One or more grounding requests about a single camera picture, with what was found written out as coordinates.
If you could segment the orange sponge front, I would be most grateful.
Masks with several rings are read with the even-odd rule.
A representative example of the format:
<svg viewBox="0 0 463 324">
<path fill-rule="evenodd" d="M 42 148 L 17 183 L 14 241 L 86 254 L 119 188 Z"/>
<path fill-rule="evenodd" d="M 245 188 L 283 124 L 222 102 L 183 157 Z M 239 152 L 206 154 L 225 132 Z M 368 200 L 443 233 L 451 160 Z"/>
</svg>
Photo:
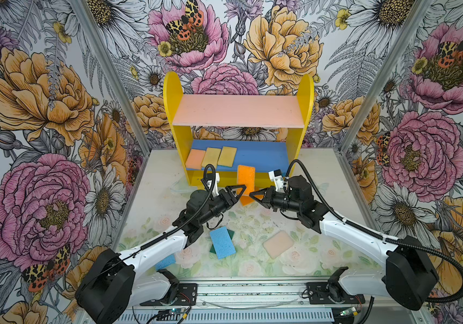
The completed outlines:
<svg viewBox="0 0 463 324">
<path fill-rule="evenodd" d="M 254 167 L 250 166 L 238 166 L 238 185 L 245 185 L 246 190 L 244 191 L 240 202 L 243 206 L 249 205 L 254 202 L 254 200 L 249 196 L 251 192 L 254 192 L 255 189 L 255 174 L 256 170 Z"/>
</svg>

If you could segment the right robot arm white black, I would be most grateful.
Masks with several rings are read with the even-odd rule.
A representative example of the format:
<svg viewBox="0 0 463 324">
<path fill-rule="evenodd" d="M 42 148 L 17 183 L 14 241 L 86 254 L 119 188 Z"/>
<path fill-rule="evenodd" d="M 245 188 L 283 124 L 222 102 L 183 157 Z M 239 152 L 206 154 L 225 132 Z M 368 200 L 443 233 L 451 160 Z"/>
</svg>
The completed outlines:
<svg viewBox="0 0 463 324">
<path fill-rule="evenodd" d="M 296 213 L 304 227 L 346 243 L 381 266 L 375 274 L 347 269 L 335 276 L 338 286 L 349 295 L 387 296 L 417 311 L 438 283 L 438 274 L 418 240 L 407 237 L 403 244 L 396 244 L 392 236 L 335 216 L 313 197 L 311 184 L 301 175 L 291 177 L 284 189 L 271 186 L 249 196 L 267 209 Z"/>
</svg>

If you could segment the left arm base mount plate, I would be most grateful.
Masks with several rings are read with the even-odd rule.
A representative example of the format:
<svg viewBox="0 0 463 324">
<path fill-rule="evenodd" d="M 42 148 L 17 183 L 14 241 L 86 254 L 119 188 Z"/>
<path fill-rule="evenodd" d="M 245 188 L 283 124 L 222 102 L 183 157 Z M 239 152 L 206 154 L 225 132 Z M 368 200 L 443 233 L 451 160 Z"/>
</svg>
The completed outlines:
<svg viewBox="0 0 463 324">
<path fill-rule="evenodd" d="M 180 283 L 174 299 L 170 302 L 166 298 L 162 300 L 151 300 L 140 304 L 140 306 L 195 306 L 198 296 L 197 283 Z"/>
</svg>

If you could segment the yellow sponge with green back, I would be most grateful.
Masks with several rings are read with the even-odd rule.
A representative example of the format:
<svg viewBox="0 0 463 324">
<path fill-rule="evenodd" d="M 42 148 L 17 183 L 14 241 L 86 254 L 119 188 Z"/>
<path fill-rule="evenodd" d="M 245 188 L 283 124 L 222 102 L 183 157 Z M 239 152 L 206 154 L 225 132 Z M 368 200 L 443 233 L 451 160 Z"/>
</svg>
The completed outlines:
<svg viewBox="0 0 463 324">
<path fill-rule="evenodd" d="M 221 154 L 220 148 L 208 147 L 204 154 L 204 158 L 202 161 L 202 168 L 204 169 L 207 165 L 212 165 L 215 168 L 217 168 L 220 154 Z"/>
</svg>

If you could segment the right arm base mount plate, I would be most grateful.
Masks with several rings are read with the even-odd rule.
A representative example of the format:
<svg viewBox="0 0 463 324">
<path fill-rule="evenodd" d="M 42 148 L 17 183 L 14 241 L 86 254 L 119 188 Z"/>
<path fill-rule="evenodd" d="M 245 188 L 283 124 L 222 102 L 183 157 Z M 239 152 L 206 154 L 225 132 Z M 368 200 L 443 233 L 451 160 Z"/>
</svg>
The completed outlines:
<svg viewBox="0 0 463 324">
<path fill-rule="evenodd" d="M 301 294 L 311 305 L 363 305 L 365 297 L 362 294 L 349 295 L 338 285 L 327 282 L 307 282 Z"/>
</svg>

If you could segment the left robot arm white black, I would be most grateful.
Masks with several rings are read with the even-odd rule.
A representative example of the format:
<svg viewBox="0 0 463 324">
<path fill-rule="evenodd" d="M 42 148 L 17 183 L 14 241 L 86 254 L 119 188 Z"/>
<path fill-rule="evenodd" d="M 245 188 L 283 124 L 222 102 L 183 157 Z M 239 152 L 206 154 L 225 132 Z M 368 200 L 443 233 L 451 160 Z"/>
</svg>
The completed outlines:
<svg viewBox="0 0 463 324">
<path fill-rule="evenodd" d="M 77 304 L 95 323 L 114 323 L 130 306 L 175 303 L 179 280 L 166 269 L 150 276 L 146 272 L 195 243 L 204 224 L 230 210 L 245 191 L 244 185 L 226 186 L 214 197 L 211 191 L 196 190 L 166 232 L 122 252 L 103 251 L 75 293 Z"/>
</svg>

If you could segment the large yellow sponge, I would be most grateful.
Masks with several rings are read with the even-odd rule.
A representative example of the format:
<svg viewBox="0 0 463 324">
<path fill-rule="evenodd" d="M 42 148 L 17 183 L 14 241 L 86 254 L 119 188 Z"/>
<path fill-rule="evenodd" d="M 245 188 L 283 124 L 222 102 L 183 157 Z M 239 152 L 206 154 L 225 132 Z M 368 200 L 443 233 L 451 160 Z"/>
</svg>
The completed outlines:
<svg viewBox="0 0 463 324">
<path fill-rule="evenodd" d="M 223 147 L 218 159 L 218 166 L 233 167 L 237 148 Z"/>
</svg>

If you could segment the pink orange sponge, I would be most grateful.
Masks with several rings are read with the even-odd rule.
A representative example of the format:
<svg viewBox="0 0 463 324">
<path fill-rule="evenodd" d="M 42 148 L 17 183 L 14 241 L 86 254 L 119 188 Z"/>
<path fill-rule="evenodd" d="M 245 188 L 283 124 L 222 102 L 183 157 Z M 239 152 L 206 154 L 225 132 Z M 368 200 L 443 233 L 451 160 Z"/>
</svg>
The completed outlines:
<svg viewBox="0 0 463 324">
<path fill-rule="evenodd" d="M 202 162 L 206 154 L 205 150 L 191 149 L 185 162 L 187 170 L 201 170 Z"/>
</svg>

